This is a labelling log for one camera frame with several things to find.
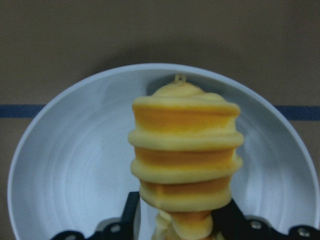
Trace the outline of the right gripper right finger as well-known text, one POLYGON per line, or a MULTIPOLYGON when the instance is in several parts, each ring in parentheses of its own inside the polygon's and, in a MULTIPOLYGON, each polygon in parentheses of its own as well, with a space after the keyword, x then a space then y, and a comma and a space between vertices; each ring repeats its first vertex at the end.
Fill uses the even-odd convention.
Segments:
POLYGON ((225 240, 248 240, 247 219, 233 199, 227 205, 212 210, 211 216, 214 227, 225 240))

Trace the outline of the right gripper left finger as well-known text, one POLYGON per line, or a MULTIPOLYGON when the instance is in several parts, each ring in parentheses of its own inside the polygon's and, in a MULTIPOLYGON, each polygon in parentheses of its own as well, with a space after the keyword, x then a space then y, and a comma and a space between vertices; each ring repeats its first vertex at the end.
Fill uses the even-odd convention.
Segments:
POLYGON ((141 227, 141 203, 138 191, 128 193, 121 215, 121 230, 125 240, 138 240, 141 227))

